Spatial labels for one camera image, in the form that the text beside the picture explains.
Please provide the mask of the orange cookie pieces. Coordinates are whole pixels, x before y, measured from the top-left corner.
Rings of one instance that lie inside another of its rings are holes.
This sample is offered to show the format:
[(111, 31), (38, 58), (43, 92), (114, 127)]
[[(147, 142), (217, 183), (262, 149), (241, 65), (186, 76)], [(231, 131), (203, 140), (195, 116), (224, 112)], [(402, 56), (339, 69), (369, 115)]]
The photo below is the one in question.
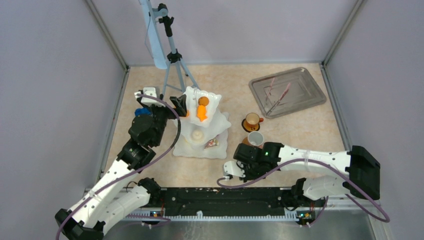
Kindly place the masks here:
[(207, 109), (205, 105), (199, 105), (196, 110), (196, 116), (199, 118), (200, 122), (203, 122), (208, 118)]

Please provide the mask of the round wooden coaster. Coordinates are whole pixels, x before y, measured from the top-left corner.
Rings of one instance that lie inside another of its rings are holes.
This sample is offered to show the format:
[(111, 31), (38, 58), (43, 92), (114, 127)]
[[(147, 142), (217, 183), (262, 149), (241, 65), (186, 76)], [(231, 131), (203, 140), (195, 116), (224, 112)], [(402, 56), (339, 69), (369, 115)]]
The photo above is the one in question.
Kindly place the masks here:
[(250, 143), (249, 143), (249, 140), (248, 140), (248, 137), (245, 137), (243, 140), (242, 140), (242, 143), (243, 144), (245, 144), (245, 145), (250, 145)]

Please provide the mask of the round orange cookie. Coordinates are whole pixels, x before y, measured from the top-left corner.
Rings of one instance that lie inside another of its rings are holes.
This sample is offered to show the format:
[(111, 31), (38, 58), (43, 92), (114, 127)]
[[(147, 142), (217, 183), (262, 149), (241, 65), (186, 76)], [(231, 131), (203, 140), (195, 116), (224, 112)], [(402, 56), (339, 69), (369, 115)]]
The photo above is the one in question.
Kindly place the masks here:
[(198, 104), (200, 106), (206, 107), (210, 103), (210, 100), (206, 96), (202, 96), (198, 99)]

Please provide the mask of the white round bun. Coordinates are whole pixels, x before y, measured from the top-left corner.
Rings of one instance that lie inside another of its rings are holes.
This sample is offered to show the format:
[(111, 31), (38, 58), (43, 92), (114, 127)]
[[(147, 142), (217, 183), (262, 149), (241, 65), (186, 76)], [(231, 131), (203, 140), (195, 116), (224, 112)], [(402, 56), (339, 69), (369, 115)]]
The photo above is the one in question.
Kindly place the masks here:
[(204, 132), (200, 129), (194, 129), (191, 133), (191, 140), (194, 143), (201, 143), (205, 139)]

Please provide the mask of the white tiered pillow stand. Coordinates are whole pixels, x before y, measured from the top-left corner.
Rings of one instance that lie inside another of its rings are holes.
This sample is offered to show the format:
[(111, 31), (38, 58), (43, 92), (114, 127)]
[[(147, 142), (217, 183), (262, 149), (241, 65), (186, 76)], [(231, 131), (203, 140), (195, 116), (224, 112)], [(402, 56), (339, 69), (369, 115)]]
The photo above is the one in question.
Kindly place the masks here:
[(172, 154), (176, 157), (225, 159), (230, 114), (221, 112), (220, 94), (188, 86), (184, 92), (188, 114), (180, 118), (181, 133)]

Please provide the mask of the orange brown cup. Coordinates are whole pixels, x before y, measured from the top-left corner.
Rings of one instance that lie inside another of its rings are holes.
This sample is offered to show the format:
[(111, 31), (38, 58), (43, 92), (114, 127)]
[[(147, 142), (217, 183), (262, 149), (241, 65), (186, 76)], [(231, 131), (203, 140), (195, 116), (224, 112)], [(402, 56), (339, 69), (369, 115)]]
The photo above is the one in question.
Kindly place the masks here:
[(248, 113), (245, 119), (250, 126), (254, 126), (264, 121), (263, 118), (261, 118), (257, 113), (254, 113), (254, 112)]

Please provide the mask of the small white decorated cake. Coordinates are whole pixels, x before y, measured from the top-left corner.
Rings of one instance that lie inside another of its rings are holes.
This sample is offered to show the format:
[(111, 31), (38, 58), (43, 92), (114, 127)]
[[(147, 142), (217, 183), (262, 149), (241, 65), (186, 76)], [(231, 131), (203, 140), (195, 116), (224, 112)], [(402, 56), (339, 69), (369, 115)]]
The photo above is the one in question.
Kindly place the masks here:
[(204, 145), (204, 148), (208, 149), (208, 148), (217, 147), (217, 146), (219, 146), (219, 141), (216, 138), (213, 138), (206, 142), (206, 144)]

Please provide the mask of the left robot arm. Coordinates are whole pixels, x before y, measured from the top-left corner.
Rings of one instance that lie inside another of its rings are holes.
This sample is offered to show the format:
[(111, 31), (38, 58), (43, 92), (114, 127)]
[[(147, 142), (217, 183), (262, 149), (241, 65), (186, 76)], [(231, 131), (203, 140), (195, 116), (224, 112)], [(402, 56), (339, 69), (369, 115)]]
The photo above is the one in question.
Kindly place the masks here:
[[(136, 100), (148, 114), (135, 116), (128, 130), (129, 140), (122, 147), (110, 168), (80, 201), (54, 216), (58, 230), (56, 239), (102, 240), (109, 230), (135, 209), (154, 207), (160, 202), (160, 186), (152, 178), (140, 180), (133, 190), (117, 198), (117, 194), (135, 177), (163, 158), (177, 143), (182, 129), (181, 119), (187, 116), (187, 96), (171, 96), (172, 105), (163, 96), (150, 96), (138, 91)], [(153, 148), (161, 144), (168, 120), (177, 121), (177, 132), (170, 147), (157, 156)]]

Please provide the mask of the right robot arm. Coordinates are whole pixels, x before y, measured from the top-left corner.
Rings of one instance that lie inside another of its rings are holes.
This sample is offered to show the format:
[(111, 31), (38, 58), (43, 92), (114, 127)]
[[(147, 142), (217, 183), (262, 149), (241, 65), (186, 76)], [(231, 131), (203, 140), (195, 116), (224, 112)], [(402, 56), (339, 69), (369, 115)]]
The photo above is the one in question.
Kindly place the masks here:
[(300, 149), (278, 142), (265, 142), (262, 148), (240, 143), (233, 155), (240, 162), (229, 175), (242, 181), (258, 179), (272, 169), (319, 174), (317, 178), (301, 177), (292, 190), (293, 200), (307, 206), (312, 200), (326, 196), (351, 194), (364, 199), (380, 199), (380, 163), (364, 147), (351, 150), (320, 152)]

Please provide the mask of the blue toy car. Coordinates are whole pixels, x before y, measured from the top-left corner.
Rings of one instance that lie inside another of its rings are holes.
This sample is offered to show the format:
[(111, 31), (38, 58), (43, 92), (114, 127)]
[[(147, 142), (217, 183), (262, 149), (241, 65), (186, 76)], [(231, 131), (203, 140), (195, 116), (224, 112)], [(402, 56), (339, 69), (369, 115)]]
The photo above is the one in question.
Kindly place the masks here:
[(143, 115), (152, 116), (153, 114), (152, 114), (152, 112), (147, 107), (137, 108), (134, 111), (134, 116), (135, 117), (143, 116)]

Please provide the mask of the steel serving tray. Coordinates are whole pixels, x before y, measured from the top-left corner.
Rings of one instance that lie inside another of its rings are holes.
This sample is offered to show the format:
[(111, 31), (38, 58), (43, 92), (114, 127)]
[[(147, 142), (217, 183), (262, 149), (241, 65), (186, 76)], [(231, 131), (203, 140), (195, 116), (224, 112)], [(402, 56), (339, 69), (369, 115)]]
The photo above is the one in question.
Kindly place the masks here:
[(267, 119), (306, 110), (327, 101), (318, 83), (304, 67), (252, 79), (248, 86)]

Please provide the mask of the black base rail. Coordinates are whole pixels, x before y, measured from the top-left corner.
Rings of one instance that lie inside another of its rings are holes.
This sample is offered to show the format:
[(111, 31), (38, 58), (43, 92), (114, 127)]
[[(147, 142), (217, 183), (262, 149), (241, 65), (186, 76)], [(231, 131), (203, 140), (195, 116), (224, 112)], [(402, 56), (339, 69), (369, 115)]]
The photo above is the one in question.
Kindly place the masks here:
[(191, 217), (199, 211), (206, 217), (265, 217), (317, 209), (324, 203), (323, 198), (311, 200), (281, 187), (169, 187), (152, 196), (146, 207), (164, 210), (169, 217)]

